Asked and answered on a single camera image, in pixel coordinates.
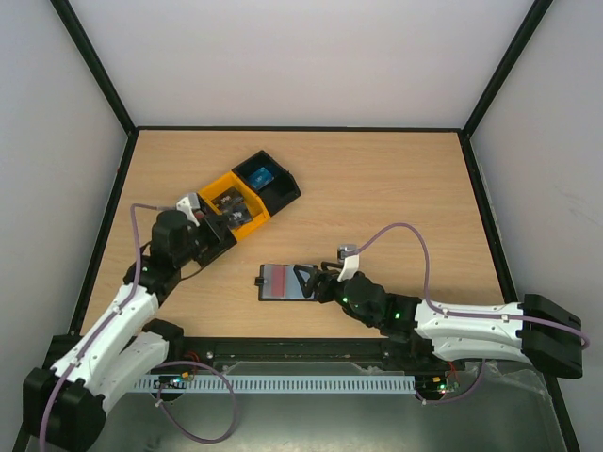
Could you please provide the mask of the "black leather card holder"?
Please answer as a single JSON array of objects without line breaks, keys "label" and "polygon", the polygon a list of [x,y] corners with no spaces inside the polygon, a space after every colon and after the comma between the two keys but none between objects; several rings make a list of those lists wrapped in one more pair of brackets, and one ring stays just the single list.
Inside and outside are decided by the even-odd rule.
[{"label": "black leather card holder", "polygon": [[306,296],[296,277],[293,265],[263,264],[254,280],[259,301],[315,301],[314,294]]}]

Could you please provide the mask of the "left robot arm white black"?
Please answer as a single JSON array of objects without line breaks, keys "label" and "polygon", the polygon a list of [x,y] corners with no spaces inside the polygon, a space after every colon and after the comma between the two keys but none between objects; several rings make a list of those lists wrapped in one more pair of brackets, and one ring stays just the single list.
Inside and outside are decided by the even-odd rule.
[{"label": "left robot arm white black", "polygon": [[104,313],[68,351],[23,383],[23,424],[39,448],[87,451],[133,383],[178,348],[181,329],[154,320],[190,262],[212,263],[236,243],[222,214],[161,208],[151,240],[134,239],[135,261]]}]

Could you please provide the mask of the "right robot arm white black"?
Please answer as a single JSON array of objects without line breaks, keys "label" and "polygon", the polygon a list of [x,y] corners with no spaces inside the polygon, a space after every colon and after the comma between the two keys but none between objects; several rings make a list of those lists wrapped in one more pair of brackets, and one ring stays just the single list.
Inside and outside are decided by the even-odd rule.
[{"label": "right robot arm white black", "polygon": [[498,306],[450,305],[388,293],[360,271],[344,279],[335,268],[295,265],[293,273],[306,297],[335,302],[347,316],[410,344],[421,368],[481,359],[527,363],[563,379],[583,375],[581,321],[544,296],[527,294]]}]

